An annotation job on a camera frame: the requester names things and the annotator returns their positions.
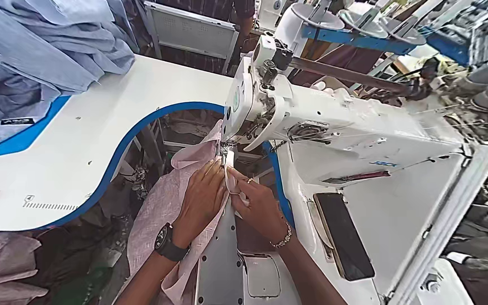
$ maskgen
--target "smartphone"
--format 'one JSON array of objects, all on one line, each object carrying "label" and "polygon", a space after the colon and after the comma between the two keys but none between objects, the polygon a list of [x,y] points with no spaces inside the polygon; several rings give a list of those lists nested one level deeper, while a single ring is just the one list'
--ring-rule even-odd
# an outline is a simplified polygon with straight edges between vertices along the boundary
[{"label": "smartphone", "polygon": [[315,204],[321,209],[334,246],[334,259],[340,275],[348,281],[376,275],[344,201],[339,193],[316,193]]}]

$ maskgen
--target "white table top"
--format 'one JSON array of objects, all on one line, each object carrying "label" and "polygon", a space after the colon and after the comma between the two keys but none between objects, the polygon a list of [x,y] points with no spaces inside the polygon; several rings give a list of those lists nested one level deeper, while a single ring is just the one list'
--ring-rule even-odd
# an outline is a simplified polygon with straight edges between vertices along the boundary
[{"label": "white table top", "polygon": [[225,104],[232,78],[136,58],[126,75],[106,75],[72,96],[28,149],[0,156],[0,231],[60,225],[90,208],[133,136],[165,114],[149,116],[156,110]]}]

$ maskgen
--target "right hand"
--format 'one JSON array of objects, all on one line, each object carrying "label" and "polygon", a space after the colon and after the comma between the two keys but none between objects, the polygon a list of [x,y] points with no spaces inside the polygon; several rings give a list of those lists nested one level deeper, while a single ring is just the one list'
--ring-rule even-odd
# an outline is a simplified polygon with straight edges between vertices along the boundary
[{"label": "right hand", "polygon": [[282,214],[272,190],[250,181],[236,169],[227,171],[236,179],[236,185],[249,198],[246,206],[238,195],[231,195],[231,203],[242,219],[266,237],[272,244],[279,243],[287,235],[287,222]]}]

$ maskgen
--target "workshop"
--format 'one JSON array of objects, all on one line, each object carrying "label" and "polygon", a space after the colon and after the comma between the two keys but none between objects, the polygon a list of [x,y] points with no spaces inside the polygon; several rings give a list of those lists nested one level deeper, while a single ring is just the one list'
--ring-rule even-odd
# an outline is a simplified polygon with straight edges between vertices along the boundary
[{"label": "workshop", "polygon": [[0,305],[488,305],[488,0],[0,0]]}]

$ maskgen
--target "wristwatch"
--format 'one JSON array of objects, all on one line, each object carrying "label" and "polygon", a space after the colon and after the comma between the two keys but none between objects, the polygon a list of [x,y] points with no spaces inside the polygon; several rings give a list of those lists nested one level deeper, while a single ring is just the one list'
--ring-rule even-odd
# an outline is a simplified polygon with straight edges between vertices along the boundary
[{"label": "wristwatch", "polygon": [[173,244],[173,226],[166,223],[159,233],[157,233],[156,243],[153,246],[155,252],[159,255],[172,260],[173,262],[179,262],[184,259],[184,256],[189,251],[189,247],[186,249],[179,248]]}]

